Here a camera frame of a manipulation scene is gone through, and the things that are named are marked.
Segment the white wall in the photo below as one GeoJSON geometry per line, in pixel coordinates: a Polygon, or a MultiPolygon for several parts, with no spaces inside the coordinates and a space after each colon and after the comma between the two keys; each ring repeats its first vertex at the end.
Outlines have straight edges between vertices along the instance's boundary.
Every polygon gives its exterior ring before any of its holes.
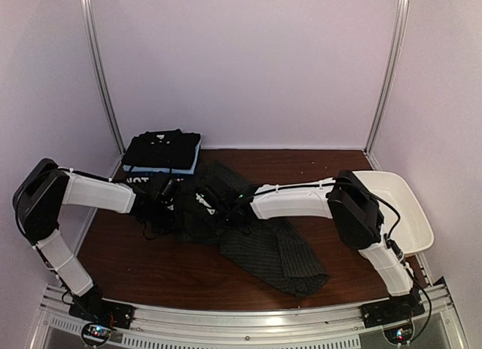
{"type": "MultiPolygon", "coordinates": [[[[0,347],[24,347],[50,275],[17,231],[11,198],[43,157],[105,175],[116,152],[79,0],[0,0],[0,347]]],[[[86,210],[60,221],[74,246],[86,210]]]]}
{"type": "Polygon", "coordinates": [[[93,0],[126,144],[180,127],[210,148],[362,148],[396,3],[93,0]]]}
{"type": "Polygon", "coordinates": [[[471,347],[482,342],[482,0],[411,0],[374,155],[413,187],[471,347]]]}

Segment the ventilation grille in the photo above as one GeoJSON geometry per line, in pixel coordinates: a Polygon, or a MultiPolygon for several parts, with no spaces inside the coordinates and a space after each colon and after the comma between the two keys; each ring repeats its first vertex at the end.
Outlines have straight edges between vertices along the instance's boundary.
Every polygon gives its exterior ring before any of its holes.
{"type": "MultiPolygon", "coordinates": [[[[205,347],[200,346],[188,346],[188,345],[178,345],[178,344],[167,344],[165,341],[160,341],[157,339],[140,338],[134,335],[124,335],[122,340],[122,345],[124,347],[129,347],[132,349],[214,349],[213,346],[206,345],[205,347]]],[[[301,346],[291,346],[291,347],[271,347],[267,345],[257,346],[257,345],[246,345],[246,347],[259,347],[266,349],[361,349],[360,339],[358,335],[351,335],[345,338],[328,339],[316,342],[311,345],[301,345],[301,346]]]]}
{"type": "Polygon", "coordinates": [[[69,319],[63,317],[52,317],[50,325],[56,329],[63,330],[64,332],[71,332],[72,334],[81,334],[82,326],[76,322],[72,322],[69,319]]]}

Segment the brown wooden surface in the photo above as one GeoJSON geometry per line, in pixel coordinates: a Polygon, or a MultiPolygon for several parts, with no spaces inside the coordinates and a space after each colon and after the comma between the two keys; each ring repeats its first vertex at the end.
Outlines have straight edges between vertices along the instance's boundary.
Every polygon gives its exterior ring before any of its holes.
{"type": "MultiPolygon", "coordinates": [[[[203,151],[254,183],[288,184],[334,176],[340,169],[369,170],[356,151],[203,151]]],[[[259,281],[218,254],[216,246],[147,241],[133,217],[100,210],[79,260],[106,298],[145,305],[206,310],[312,308],[360,302],[388,295],[378,273],[338,239],[332,220],[291,219],[330,275],[316,294],[299,299],[259,281]]],[[[415,259],[410,264],[421,277],[415,259]]]]}

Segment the folded clothes stack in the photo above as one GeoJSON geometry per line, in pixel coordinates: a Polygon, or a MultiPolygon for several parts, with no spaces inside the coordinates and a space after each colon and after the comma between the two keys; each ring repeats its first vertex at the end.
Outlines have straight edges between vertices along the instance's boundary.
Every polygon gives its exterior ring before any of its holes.
{"type": "Polygon", "coordinates": [[[180,129],[146,132],[135,136],[122,158],[132,182],[147,182],[155,173],[183,177],[194,174],[201,135],[180,129]]]}

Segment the robotic arm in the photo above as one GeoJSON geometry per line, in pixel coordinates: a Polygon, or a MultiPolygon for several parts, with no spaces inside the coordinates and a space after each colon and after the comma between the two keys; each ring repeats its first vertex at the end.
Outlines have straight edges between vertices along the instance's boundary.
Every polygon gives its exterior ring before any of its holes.
{"type": "MultiPolygon", "coordinates": [[[[141,190],[111,179],[63,169],[45,158],[19,187],[13,204],[24,237],[56,272],[76,298],[75,303],[88,311],[87,314],[101,317],[107,310],[102,292],[58,229],[61,206],[97,207],[152,219],[162,214],[159,208],[172,200],[174,191],[175,183],[166,175],[152,179],[149,188],[141,190]]],[[[377,200],[351,171],[341,171],[335,179],[300,185],[263,185],[244,194],[210,182],[200,190],[199,201],[212,215],[229,220],[231,224],[280,216],[333,219],[342,242],[371,262],[397,305],[408,305],[410,310],[419,305],[418,292],[413,290],[410,277],[413,272],[403,252],[394,241],[382,236],[384,217],[377,200]]],[[[123,317],[132,316],[122,311],[129,309],[109,310],[123,317]]],[[[75,316],[85,318],[85,313],[77,312],[75,316]]],[[[118,327],[128,328],[130,324],[129,320],[115,322],[118,327]]]]}

